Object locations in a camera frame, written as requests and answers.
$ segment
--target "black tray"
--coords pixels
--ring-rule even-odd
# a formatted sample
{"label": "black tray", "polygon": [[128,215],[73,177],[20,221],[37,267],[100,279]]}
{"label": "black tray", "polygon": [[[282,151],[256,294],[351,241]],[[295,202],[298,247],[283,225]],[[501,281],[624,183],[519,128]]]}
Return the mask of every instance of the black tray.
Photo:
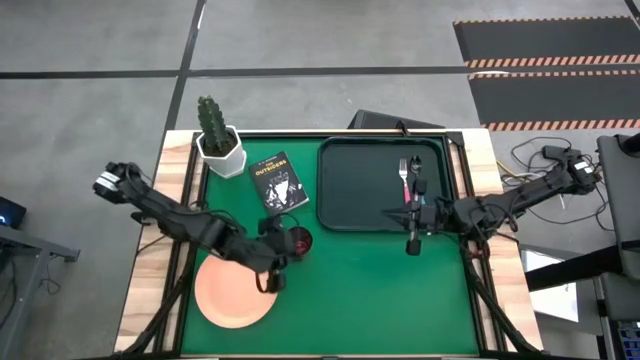
{"label": "black tray", "polygon": [[[399,161],[420,156],[427,201],[452,199],[446,137],[348,138],[325,140],[318,149],[317,215],[322,225],[340,231],[404,231],[383,210],[404,204]],[[415,179],[408,171],[409,190]]]}

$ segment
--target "black and orange striped mat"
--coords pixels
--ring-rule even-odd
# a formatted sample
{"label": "black and orange striped mat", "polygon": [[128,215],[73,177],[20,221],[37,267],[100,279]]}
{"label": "black and orange striped mat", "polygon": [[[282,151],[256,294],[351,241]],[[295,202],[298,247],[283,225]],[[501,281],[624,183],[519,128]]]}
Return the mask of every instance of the black and orange striped mat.
{"label": "black and orange striped mat", "polygon": [[640,31],[627,16],[456,21],[472,68],[640,63]]}
{"label": "black and orange striped mat", "polygon": [[492,131],[640,128],[640,71],[479,73],[469,84]]}

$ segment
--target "potted cactus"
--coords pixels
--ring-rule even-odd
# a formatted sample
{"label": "potted cactus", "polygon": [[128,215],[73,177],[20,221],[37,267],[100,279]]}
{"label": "potted cactus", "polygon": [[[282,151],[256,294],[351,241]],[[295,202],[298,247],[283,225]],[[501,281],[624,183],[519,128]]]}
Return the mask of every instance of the potted cactus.
{"label": "potted cactus", "polygon": [[196,143],[209,168],[225,179],[242,174],[247,153],[234,126],[224,124],[220,106],[211,96],[198,98],[198,120],[202,135]]}

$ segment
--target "white hexagonal pot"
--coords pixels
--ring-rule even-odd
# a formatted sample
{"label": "white hexagonal pot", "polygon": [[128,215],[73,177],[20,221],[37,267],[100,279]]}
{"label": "white hexagonal pot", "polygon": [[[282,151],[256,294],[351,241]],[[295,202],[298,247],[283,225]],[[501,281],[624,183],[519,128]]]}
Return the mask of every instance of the white hexagonal pot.
{"label": "white hexagonal pot", "polygon": [[222,176],[225,179],[229,179],[236,175],[242,174],[242,172],[244,171],[244,166],[247,163],[247,153],[242,149],[242,140],[240,140],[240,136],[238,136],[236,127],[227,125],[227,131],[233,134],[238,143],[233,148],[233,150],[231,150],[227,154],[227,156],[224,157],[207,156],[204,154],[204,151],[202,151],[204,133],[198,136],[198,138],[196,139],[198,151],[200,152],[200,156],[202,157],[202,159],[207,163],[207,165],[209,165],[211,171]]}

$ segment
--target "cactus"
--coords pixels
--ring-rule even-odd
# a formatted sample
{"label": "cactus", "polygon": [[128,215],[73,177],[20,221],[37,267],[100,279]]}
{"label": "cactus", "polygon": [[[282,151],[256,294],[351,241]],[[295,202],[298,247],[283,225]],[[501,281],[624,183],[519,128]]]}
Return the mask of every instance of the cactus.
{"label": "cactus", "polygon": [[204,133],[204,151],[208,156],[226,156],[235,146],[224,125],[220,106],[211,96],[198,98],[198,120]]}

